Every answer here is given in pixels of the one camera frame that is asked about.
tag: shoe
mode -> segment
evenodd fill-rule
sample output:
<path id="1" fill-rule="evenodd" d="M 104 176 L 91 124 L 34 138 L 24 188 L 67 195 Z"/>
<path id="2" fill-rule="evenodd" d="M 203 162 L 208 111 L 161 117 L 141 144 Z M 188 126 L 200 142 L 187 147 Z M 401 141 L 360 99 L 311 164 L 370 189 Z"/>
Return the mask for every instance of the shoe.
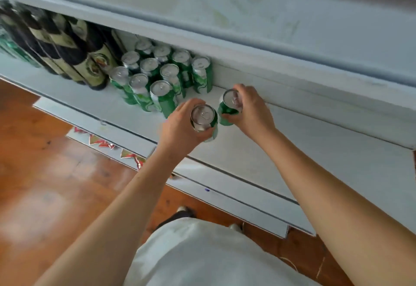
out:
<path id="1" fill-rule="evenodd" d="M 240 232 L 242 234 L 242 228 L 237 224 L 231 224 L 228 226 L 228 228 Z"/>
<path id="2" fill-rule="evenodd" d="M 186 206 L 179 206 L 179 208 L 176 210 L 176 212 L 180 212 L 180 211 L 189 211 L 189 208 Z"/>

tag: person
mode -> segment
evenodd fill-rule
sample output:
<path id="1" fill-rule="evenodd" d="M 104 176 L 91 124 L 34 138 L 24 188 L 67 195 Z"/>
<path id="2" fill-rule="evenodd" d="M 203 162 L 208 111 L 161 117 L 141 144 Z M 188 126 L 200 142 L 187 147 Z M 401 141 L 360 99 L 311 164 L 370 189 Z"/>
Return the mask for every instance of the person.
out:
<path id="1" fill-rule="evenodd" d="M 244 109 L 224 116 L 271 158 L 351 281 L 416 285 L 416 236 L 294 146 L 253 87 L 234 88 Z M 190 124 L 201 103 L 190 99 L 177 107 L 143 168 L 36 286 L 317 285 L 240 232 L 191 217 L 163 224 L 137 250 L 173 169 L 212 134 Z"/>

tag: wooden floor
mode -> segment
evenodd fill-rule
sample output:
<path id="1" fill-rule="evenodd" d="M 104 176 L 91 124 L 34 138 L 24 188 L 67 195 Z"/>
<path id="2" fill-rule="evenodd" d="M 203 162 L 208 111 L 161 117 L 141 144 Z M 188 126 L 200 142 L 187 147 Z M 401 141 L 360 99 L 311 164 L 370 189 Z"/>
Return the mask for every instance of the wooden floor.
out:
<path id="1" fill-rule="evenodd" d="M 2 286 L 32 285 L 135 174 L 67 139 L 70 125 L 33 109 L 36 100 L 35 95 L 0 80 Z M 143 241 L 180 205 L 217 224 L 241 222 L 165 186 Z M 322 285 L 352 285 L 319 238 L 290 229 L 282 240 L 252 225 L 245 226 L 245 234 Z"/>

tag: forearm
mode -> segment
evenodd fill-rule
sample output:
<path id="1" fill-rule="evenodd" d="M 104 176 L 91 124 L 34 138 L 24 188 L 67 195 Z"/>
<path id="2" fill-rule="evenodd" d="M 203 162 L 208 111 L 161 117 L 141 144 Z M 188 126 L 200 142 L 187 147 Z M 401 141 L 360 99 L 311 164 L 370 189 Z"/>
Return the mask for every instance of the forearm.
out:
<path id="1" fill-rule="evenodd" d="M 356 285 L 416 282 L 415 235 L 320 167 L 280 132 L 263 136 L 259 145 Z"/>
<path id="2" fill-rule="evenodd" d="M 177 163 L 168 152 L 157 149 L 36 286 L 122 285 L 140 237 Z"/>

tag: hand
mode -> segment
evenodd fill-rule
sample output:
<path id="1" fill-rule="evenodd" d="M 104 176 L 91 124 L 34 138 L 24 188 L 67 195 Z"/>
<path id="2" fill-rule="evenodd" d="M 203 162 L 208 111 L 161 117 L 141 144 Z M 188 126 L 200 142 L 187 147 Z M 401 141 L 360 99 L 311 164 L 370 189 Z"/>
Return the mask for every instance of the hand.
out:
<path id="1" fill-rule="evenodd" d="M 242 112 L 237 115 L 222 114 L 221 116 L 238 126 L 254 142 L 259 143 L 259 137 L 275 130 L 272 113 L 254 87 L 235 84 L 233 88 L 241 95 Z"/>
<path id="2" fill-rule="evenodd" d="M 205 104 L 201 99 L 190 99 L 181 103 L 162 125 L 157 149 L 166 151 L 179 163 L 196 146 L 212 136 L 214 128 L 197 132 L 190 123 L 190 113 L 195 105 Z"/>

